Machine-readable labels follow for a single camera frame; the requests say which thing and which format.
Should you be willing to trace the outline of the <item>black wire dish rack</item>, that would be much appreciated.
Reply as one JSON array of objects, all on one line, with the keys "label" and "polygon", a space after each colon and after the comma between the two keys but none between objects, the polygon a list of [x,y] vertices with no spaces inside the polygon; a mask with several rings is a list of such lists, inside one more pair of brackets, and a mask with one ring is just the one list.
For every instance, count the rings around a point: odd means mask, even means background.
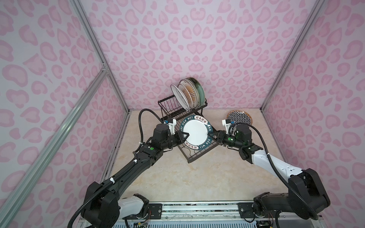
[{"label": "black wire dish rack", "polygon": [[177,98],[172,95],[158,101],[163,114],[162,119],[172,118],[176,120],[176,130],[180,130],[186,141],[179,145],[178,148],[187,159],[188,163],[199,159],[218,144],[209,136],[216,129],[203,116],[203,109],[208,105],[205,103],[199,108],[187,111],[178,102]]}]

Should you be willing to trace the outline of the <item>white plate blue clover outline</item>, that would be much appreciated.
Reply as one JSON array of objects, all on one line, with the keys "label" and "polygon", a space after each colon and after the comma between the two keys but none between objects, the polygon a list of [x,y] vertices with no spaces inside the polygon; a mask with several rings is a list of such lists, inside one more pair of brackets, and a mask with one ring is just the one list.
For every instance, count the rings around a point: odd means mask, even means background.
[{"label": "white plate blue clover outline", "polygon": [[186,111],[190,111],[189,103],[184,93],[175,85],[171,85],[170,88],[182,108]]}]

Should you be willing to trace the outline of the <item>large orange sunburst plate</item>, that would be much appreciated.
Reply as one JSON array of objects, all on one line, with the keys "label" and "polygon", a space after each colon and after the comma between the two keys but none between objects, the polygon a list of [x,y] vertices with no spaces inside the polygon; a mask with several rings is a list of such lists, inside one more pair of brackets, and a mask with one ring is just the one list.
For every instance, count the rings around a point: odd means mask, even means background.
[{"label": "large orange sunburst plate", "polygon": [[191,95],[192,101],[193,101],[193,109],[196,109],[198,107],[198,95],[197,92],[195,91],[192,83],[188,82],[186,79],[183,79],[180,81],[180,84],[184,85],[186,87],[186,89],[188,90],[188,92]]}]

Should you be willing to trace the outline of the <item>small orange sunburst plate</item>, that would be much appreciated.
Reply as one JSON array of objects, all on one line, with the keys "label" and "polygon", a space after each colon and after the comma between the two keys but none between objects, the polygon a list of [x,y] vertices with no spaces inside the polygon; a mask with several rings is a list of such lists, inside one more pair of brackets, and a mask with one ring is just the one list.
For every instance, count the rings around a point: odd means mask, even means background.
[{"label": "small orange sunburst plate", "polygon": [[186,97],[186,100],[187,100],[188,105],[189,105],[189,110],[192,110],[193,109],[193,101],[192,101],[190,93],[188,92],[186,87],[182,84],[178,84],[178,88],[182,91],[182,93]]}]

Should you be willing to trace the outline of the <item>cream plate red berries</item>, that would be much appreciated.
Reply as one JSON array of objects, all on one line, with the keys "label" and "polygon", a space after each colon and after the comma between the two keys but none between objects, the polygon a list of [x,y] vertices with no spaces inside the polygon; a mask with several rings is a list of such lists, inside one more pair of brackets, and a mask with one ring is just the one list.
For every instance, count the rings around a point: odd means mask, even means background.
[{"label": "cream plate red berries", "polygon": [[186,78],[186,80],[187,80],[188,82],[192,83],[192,85],[193,85],[193,87],[194,87],[194,89],[195,89],[195,91],[197,92],[197,95],[198,95],[198,99],[199,99],[199,101],[198,101],[198,107],[201,107],[201,106],[200,106],[200,96],[199,96],[199,93],[198,93],[197,88],[195,87],[195,84],[194,84],[194,78],[190,77],[190,78]]}]

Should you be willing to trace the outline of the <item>white plate dark lettered rim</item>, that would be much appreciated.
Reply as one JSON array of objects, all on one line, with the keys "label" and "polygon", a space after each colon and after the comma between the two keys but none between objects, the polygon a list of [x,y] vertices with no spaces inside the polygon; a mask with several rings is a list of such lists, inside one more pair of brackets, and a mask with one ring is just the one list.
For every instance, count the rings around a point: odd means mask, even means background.
[{"label": "white plate dark lettered rim", "polygon": [[193,115],[186,117],[180,124],[180,131],[189,133],[184,144],[196,151],[207,149],[213,142],[209,133],[213,132],[210,122],[203,116]]}]

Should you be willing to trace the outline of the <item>teal plate with flower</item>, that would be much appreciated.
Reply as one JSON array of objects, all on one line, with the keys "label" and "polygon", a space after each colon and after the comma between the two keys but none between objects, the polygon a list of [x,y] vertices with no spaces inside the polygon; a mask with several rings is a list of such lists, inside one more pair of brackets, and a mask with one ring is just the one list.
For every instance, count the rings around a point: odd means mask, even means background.
[{"label": "teal plate with flower", "polygon": [[197,88],[199,96],[200,96],[200,106],[203,106],[206,101],[205,91],[204,91],[202,85],[200,84],[200,82],[195,78],[194,78],[194,84],[195,84],[195,87]]}]

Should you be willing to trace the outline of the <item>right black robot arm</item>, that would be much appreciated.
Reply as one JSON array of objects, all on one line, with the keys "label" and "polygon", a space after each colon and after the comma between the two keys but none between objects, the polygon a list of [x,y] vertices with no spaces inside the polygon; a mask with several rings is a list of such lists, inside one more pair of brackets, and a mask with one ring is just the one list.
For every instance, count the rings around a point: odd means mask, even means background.
[{"label": "right black robot arm", "polygon": [[277,177],[286,193],[265,192],[253,199],[253,213],[264,216],[271,211],[295,213],[302,219],[318,220],[331,205],[318,173],[288,164],[269,153],[263,136],[248,123],[233,123],[226,130],[208,134],[219,145],[238,151],[240,157]]}]

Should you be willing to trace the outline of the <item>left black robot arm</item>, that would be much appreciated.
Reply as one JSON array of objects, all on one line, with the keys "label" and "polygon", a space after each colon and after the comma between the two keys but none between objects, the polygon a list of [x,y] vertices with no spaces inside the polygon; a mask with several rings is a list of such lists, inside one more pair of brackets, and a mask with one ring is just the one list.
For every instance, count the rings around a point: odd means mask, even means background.
[{"label": "left black robot arm", "polygon": [[140,144],[134,158],[120,171],[102,183],[93,182],[86,190],[84,203],[68,222],[71,228],[78,216],[81,216],[95,228],[111,228],[119,218],[130,216],[145,218],[149,200],[134,194],[121,198],[125,190],[144,171],[153,166],[166,150],[183,144],[189,134],[180,130],[171,133],[172,128],[160,123],[154,129],[153,136]]}]

